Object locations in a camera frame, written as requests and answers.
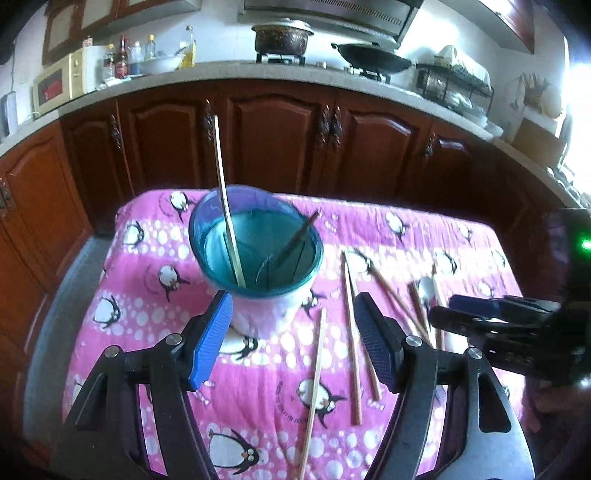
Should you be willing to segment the silver fork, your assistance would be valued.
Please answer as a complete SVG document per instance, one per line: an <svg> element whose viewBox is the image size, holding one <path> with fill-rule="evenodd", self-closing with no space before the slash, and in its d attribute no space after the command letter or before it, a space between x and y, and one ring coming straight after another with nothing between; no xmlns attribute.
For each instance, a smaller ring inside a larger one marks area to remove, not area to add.
<svg viewBox="0 0 591 480"><path fill-rule="evenodd" d="M425 315L425 311L423 308L423 304L421 302L421 298L419 296L417 284L414 281L411 281L410 283L408 283L408 290L410 293L411 301L412 301L413 308L415 310L415 314L417 316L419 325L422 328L422 332L425 335L425 337L429 337L431 334L431 330L430 330L429 322L428 322L427 317Z"/></svg>

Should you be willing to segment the dish drying rack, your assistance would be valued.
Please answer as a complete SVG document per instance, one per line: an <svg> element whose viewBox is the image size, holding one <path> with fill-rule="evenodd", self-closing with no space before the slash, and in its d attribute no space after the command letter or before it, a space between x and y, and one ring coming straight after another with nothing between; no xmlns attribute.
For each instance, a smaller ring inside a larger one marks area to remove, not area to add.
<svg viewBox="0 0 591 480"><path fill-rule="evenodd" d="M495 96L491 75L456 46L445 46L415 68L416 86L425 98L460 114L490 114Z"/></svg>

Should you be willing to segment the white mixing bowl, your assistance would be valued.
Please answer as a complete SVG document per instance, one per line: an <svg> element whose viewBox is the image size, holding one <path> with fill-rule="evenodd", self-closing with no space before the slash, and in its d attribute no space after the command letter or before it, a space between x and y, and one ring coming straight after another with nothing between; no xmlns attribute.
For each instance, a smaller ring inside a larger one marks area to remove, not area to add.
<svg viewBox="0 0 591 480"><path fill-rule="evenodd" d="M141 75L159 75L177 70L183 60L183 55L161 56L139 63Z"/></svg>

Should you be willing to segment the right upper wall cabinet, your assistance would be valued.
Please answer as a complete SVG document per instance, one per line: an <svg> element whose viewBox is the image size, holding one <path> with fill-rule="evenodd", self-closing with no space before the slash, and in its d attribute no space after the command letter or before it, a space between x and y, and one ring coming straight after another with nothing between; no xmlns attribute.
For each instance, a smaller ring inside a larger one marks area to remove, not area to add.
<svg viewBox="0 0 591 480"><path fill-rule="evenodd" d="M530 0L444 0L501 48L535 53L535 22Z"/></svg>

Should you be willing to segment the white bowl teal rim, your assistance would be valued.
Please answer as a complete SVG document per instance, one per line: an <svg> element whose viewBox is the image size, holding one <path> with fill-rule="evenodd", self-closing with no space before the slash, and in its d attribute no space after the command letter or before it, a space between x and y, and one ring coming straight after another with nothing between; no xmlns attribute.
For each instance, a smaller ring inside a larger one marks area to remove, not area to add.
<svg viewBox="0 0 591 480"><path fill-rule="evenodd" d="M290 329L320 272L324 244L315 223L279 268L269 271L267 263L315 211L301 212L287 200L245 185L229 186L228 200L245 287L236 284L229 261L217 189L193 207L189 244L208 284L231 295L231 326L242 335L267 340Z"/></svg>

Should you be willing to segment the cream microwave oven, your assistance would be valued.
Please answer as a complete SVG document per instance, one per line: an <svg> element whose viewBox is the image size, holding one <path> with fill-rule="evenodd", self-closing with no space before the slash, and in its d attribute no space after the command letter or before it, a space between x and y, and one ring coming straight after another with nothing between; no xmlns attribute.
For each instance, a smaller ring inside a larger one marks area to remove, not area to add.
<svg viewBox="0 0 591 480"><path fill-rule="evenodd" d="M42 116L102 83L106 46L87 46L72 52L38 75L32 87L34 112Z"/></svg>

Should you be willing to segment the thin brown chopstick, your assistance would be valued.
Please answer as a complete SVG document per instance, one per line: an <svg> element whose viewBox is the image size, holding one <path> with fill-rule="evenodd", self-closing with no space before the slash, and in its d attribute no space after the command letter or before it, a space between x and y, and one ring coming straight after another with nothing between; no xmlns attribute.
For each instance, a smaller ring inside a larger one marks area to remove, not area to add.
<svg viewBox="0 0 591 480"><path fill-rule="evenodd" d="M376 278L378 283L392 297L392 299L394 300L394 303L396 303L401 308L401 310L405 313L405 315L409 319L412 333L416 336L420 336L429 345L432 345L428 330L419 321L419 319L416 317L416 315L410 310L409 305L398 294L398 291L396 289L394 289L394 287L386 279L386 277L381 273L381 271L379 269L377 269L377 266L375 265L374 261L370 257L368 257L366 254L363 254L363 252L359 248L353 248L353 252L356 255L360 256L363 259L363 261L365 261L365 263L368 267L368 271L370 272L370 275L372 275L373 277Z"/></svg>

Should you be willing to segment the dark sauce bottle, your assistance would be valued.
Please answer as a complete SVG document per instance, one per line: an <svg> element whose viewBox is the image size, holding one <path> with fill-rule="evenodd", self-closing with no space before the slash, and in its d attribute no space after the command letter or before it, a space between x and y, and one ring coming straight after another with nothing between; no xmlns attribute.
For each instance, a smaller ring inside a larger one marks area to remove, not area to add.
<svg viewBox="0 0 591 480"><path fill-rule="evenodd" d="M124 35L120 36L118 50L115 57L115 77L123 79L128 74L128 48L127 38Z"/></svg>

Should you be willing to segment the yellow oil bottle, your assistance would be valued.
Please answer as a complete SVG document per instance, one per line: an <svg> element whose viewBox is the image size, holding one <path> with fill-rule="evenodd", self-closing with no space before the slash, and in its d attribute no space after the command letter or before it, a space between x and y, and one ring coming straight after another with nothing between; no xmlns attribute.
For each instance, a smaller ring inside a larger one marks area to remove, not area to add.
<svg viewBox="0 0 591 480"><path fill-rule="evenodd" d="M195 42L193 27L191 25L185 27L185 40L180 53L182 54L182 60L179 68L192 68L195 64L195 55L197 55L197 43Z"/></svg>

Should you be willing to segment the grey stone countertop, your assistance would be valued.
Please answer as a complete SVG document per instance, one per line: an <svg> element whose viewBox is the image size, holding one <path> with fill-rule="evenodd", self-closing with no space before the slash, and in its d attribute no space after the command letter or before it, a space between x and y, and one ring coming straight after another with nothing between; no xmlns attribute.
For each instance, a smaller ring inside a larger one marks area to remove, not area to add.
<svg viewBox="0 0 591 480"><path fill-rule="evenodd" d="M335 69L322 69L314 66L287 66L280 64L256 64L253 62L221 61L204 62L192 69L184 69L158 75L148 75L135 80L126 80L115 86L94 91L70 101L37 120L18 126L15 134L1 143L1 153L6 154L19 143L50 123L89 107L95 103L122 95L154 89L156 87L176 86L183 83L204 83L218 80L264 80L273 83L290 82L301 92L305 85L334 87L351 92L362 93L402 104L421 111L440 121L454 125L477 138L493 145L508 155L515 163L524 167L541 181L560 201L570 208L582 207L583 197L570 187L563 186L545 169L490 132L451 110L425 99L417 93L396 85L388 85L374 80L355 76Z"/></svg>

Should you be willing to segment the dark wooden base cabinets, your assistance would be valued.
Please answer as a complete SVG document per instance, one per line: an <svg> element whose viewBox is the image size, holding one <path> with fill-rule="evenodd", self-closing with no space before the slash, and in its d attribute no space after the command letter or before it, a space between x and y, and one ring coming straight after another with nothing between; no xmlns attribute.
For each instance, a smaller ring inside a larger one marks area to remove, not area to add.
<svg viewBox="0 0 591 480"><path fill-rule="evenodd" d="M163 187L214 185L213 119L226 176L279 193L420 207L480 220L522 292L555 298L543 216L567 203L546 172L470 121L396 92L221 80L79 99L1 147L1 422L24 385L54 293L88 237Z"/></svg>

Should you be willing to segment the black wok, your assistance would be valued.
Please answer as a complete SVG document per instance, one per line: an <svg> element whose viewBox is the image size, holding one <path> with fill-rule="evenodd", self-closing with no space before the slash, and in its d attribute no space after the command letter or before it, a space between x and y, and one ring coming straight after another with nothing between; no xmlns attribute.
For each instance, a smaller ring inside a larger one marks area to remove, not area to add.
<svg viewBox="0 0 591 480"><path fill-rule="evenodd" d="M394 75L410 69L413 62L393 52L382 49L379 45L332 43L332 48L339 52L352 67L360 70Z"/></svg>

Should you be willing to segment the wooden cutting board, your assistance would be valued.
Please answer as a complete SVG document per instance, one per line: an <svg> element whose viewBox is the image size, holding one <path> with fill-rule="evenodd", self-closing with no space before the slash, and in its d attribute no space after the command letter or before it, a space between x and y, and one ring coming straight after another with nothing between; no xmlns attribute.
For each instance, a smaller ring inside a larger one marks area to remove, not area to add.
<svg viewBox="0 0 591 480"><path fill-rule="evenodd" d="M541 168L556 169L564 151L565 141L537 123L523 118L512 146Z"/></svg>

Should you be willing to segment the gold fork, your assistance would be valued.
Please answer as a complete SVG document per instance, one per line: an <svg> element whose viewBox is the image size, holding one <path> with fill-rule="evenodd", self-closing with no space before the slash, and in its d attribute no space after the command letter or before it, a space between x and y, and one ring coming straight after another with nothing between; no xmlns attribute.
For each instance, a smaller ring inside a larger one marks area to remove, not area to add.
<svg viewBox="0 0 591 480"><path fill-rule="evenodd" d="M297 245L304 242L305 237L308 235L308 230L310 230L311 226L314 225L315 220L318 219L318 216L320 216L320 211L315 210L315 212L311 214L311 216L308 217L306 221L304 221L304 225L301 226L301 228L290 237L290 240L287 241L287 244L270 256L270 260L267 263L269 271L273 267L279 268L280 265L287 260L287 257L290 256L291 252L294 251Z"/></svg>

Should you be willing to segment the wall cabinet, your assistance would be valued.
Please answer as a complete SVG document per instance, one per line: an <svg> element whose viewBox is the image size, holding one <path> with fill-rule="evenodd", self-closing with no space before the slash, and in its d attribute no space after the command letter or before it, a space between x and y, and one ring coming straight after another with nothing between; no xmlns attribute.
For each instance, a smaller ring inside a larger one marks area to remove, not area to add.
<svg viewBox="0 0 591 480"><path fill-rule="evenodd" d="M535 53L535 22L530 0L444 0L501 48Z"/></svg>
<svg viewBox="0 0 591 480"><path fill-rule="evenodd" d="M201 9L194 0L49 1L42 64L48 65L82 46L126 29Z"/></svg>

